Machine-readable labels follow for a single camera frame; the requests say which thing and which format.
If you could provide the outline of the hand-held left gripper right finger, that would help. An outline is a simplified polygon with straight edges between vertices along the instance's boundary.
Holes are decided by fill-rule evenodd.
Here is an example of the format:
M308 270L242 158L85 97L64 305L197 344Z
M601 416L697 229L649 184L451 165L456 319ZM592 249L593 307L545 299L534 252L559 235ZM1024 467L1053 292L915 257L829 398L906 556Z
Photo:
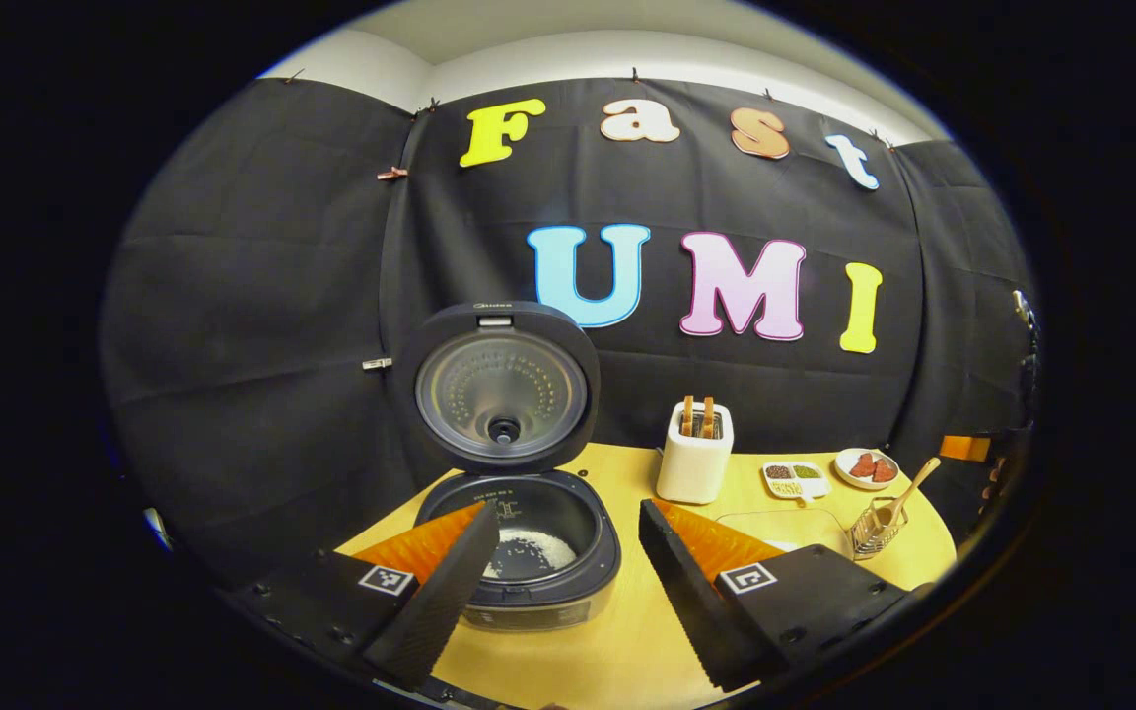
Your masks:
M914 593L820 543L782 551L660 499L638 540L713 686L803 684L852 655Z

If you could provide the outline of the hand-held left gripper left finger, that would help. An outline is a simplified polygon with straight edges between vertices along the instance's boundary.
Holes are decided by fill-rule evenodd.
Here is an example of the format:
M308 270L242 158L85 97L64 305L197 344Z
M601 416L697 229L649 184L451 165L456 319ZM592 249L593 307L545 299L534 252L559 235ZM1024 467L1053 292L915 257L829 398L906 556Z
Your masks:
M454 634L499 543L481 502L357 554L316 551L233 593L249 619L337 673L415 690Z

